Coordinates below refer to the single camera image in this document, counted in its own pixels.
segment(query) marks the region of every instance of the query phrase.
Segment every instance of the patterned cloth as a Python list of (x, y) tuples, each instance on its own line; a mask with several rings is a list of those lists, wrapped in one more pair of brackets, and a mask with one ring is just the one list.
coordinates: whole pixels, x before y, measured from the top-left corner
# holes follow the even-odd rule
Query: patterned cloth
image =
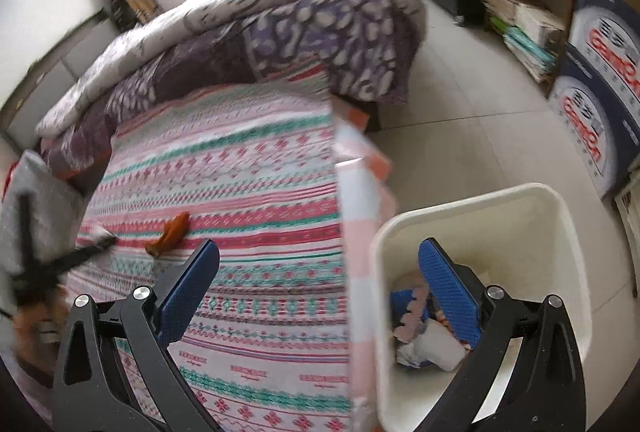
[[(78, 82), (53, 106), (36, 130), (55, 138), (74, 123), (106, 91), (175, 44), (231, 21), (297, 0), (187, 0), (148, 24), (117, 37)], [(388, 0), (413, 25), (422, 41), (426, 7), (422, 0)]]
[(141, 66), (42, 154), (67, 179), (107, 157), (118, 124), (154, 105), (208, 85), (261, 82), (311, 56), (327, 67), (332, 91), (404, 103), (418, 45), (389, 0), (298, 0), (270, 8), (185, 40)]
[[(212, 238), (220, 271), (185, 336), (180, 372), (227, 430), (351, 427), (346, 296), (333, 126), (318, 66), (261, 85), (194, 92), (122, 125), (79, 242), (100, 223), (119, 236), (106, 260), (71, 272), (96, 300), (152, 284)], [(144, 244), (189, 211), (178, 249)], [(158, 416), (126, 343), (142, 407)]]

